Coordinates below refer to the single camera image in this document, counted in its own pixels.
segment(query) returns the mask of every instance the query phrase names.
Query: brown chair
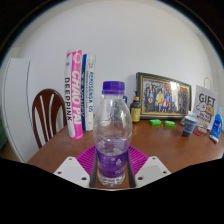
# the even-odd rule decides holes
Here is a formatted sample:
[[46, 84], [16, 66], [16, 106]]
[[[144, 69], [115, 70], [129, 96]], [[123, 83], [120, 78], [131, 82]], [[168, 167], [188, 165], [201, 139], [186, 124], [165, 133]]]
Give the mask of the brown chair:
[[[62, 107], [62, 111], [63, 111], [63, 125], [64, 126], [67, 125], [66, 114], [65, 114], [65, 102], [62, 96], [56, 90], [53, 90], [53, 89], [44, 89], [40, 91], [36, 95], [33, 101], [33, 106], [32, 106], [34, 135], [35, 135], [39, 148], [42, 147], [42, 144], [41, 144], [40, 137], [37, 131], [37, 126], [36, 126], [35, 108], [37, 109], [37, 112], [40, 118], [44, 139], [47, 142], [53, 137], [50, 131], [50, 119], [49, 119], [50, 102], [51, 102], [52, 96], [54, 98], [52, 101], [50, 112], [51, 112], [51, 127], [52, 127], [53, 135], [56, 134], [56, 118], [57, 118], [57, 114], [60, 107]], [[41, 97], [42, 97], [44, 112], [42, 108]]]

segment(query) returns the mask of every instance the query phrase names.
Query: blue object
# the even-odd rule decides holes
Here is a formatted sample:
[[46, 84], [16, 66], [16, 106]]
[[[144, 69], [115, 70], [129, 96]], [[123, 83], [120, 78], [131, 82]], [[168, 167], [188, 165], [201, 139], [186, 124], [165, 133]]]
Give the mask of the blue object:
[[183, 136], [190, 137], [196, 126], [197, 120], [193, 117], [186, 116], [184, 120], [184, 131]]
[[126, 96], [123, 96], [124, 102], [127, 104], [128, 98]]
[[221, 130], [222, 130], [222, 107], [219, 107], [218, 113], [215, 115], [215, 121], [212, 126], [211, 135], [213, 135], [216, 138], [219, 138]]

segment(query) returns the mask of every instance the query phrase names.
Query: bottle label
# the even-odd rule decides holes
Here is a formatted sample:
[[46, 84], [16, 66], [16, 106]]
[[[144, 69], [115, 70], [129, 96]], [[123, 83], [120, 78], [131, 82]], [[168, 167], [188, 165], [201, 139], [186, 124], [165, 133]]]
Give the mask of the bottle label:
[[122, 175], [125, 169], [128, 150], [119, 155], [106, 155], [97, 151], [98, 166], [100, 173], [109, 178], [115, 178]]
[[132, 121], [139, 121], [140, 120], [140, 112], [141, 112], [141, 108], [131, 108], [131, 119], [132, 119]]

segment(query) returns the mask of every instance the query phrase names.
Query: plastic bottle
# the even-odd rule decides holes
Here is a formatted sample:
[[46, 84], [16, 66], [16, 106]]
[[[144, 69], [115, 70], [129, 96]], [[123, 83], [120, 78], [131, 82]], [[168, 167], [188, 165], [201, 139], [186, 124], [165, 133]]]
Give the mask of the plastic bottle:
[[212, 126], [211, 135], [213, 135], [215, 138], [219, 138], [220, 133], [222, 131], [222, 107], [219, 107], [218, 113], [215, 115], [215, 121]]
[[130, 113], [132, 122], [139, 122], [141, 113], [141, 104], [139, 103], [139, 97], [137, 96], [137, 91], [135, 91], [136, 96], [133, 98], [133, 102], [130, 105]]
[[103, 95], [103, 90], [102, 90], [102, 93], [100, 95], [100, 103], [103, 101], [103, 99], [104, 99], [104, 95]]
[[132, 138], [131, 116], [123, 100], [124, 89], [124, 82], [104, 82], [104, 99], [94, 118], [93, 139], [98, 156], [98, 177], [107, 187], [116, 187], [123, 182]]

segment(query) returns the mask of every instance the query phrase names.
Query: framed photo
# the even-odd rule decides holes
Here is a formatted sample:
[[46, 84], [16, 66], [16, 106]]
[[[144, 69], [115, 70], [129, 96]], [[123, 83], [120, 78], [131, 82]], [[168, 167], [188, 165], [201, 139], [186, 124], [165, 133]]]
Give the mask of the framed photo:
[[191, 86], [166, 77], [136, 74], [141, 119], [182, 119], [191, 111]]

